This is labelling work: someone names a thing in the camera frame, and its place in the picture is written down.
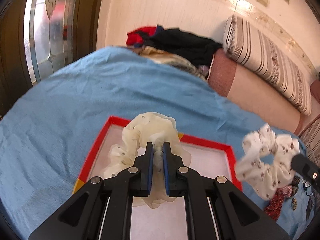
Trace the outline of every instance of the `blue gripper pad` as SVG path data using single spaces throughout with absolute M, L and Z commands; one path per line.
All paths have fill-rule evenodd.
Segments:
M 148 194 L 150 195 L 151 193 L 151 186 L 152 186 L 152 175 L 153 175 L 153 154 L 154 154 L 154 150 L 153 150 L 153 145 L 150 148 L 147 148 L 146 151 L 150 151 L 150 152 L 146 152 L 146 154 L 151 155 L 150 159 L 149 159 L 149 167 L 148 167 L 148 179 L 147 179 L 147 189 L 148 189 Z
M 169 172 L 168 172 L 168 160 L 166 147 L 163 147 L 163 172 L 164 172 L 164 184 L 167 195 L 169 196 Z

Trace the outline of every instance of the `scrunchie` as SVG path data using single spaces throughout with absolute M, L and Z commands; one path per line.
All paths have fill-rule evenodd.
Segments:
M 242 142 L 245 156 L 236 163 L 236 177 L 248 182 L 264 200 L 270 200 L 277 188 L 291 183 L 295 171 L 291 170 L 292 157 L 299 153 L 299 142 L 289 134 L 276 137 L 266 123 L 258 131 L 246 135 Z M 260 157 L 273 154 L 272 165 L 261 162 Z
M 138 149 L 146 148 L 147 142 L 153 143 L 153 176 L 152 189 L 149 197 L 134 198 L 133 206 L 146 203 L 157 208 L 164 201 L 172 202 L 176 198 L 168 197 L 164 186 L 163 152 L 164 142 L 170 142 L 171 151 L 181 156 L 183 164 L 189 166 L 191 154 L 180 145 L 176 122 L 173 118 L 162 114 L 148 112 L 139 114 L 122 131 L 124 145 L 113 145 L 109 152 L 111 163 L 100 172 L 103 179 L 116 176 L 120 171 L 133 166 Z

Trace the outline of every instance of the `striped pillow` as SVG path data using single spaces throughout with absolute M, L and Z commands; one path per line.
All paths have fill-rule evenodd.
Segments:
M 307 148 L 308 158 L 320 166 L 320 116 L 301 135 Z
M 239 16 L 225 26 L 223 50 L 283 94 L 300 112 L 311 113 L 311 94 L 299 68 L 268 37 Z

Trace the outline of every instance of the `red fabric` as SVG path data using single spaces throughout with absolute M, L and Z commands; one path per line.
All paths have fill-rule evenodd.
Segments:
M 130 33 L 127 33 L 128 39 L 125 44 L 127 44 L 128 46 L 133 46 L 136 43 L 143 43 L 143 38 L 136 32 L 142 31 L 146 33 L 148 36 L 153 36 L 156 32 L 156 29 L 157 29 L 156 26 L 146 26 L 146 27 L 136 29 Z
M 277 221 L 280 216 L 284 199 L 286 197 L 291 197 L 291 195 L 292 195 L 291 186 L 284 186 L 284 187 L 278 188 L 274 197 L 269 201 L 269 205 L 264 208 L 264 211 L 274 221 Z

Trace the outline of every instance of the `bed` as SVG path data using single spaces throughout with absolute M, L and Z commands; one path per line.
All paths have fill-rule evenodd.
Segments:
M 243 137 L 264 124 L 189 73 L 125 48 L 100 49 L 29 90 L 0 123 L 0 211 L 21 240 L 71 196 L 106 119 L 148 111 L 173 117 L 181 132 L 231 145 L 237 159 L 244 155 Z M 300 152 L 306 152 L 301 141 Z M 243 183 L 243 192 L 266 206 L 250 185 Z M 306 219 L 303 190 L 295 198 L 296 210 L 284 202 L 277 222 L 292 239 L 314 216 L 312 208 Z

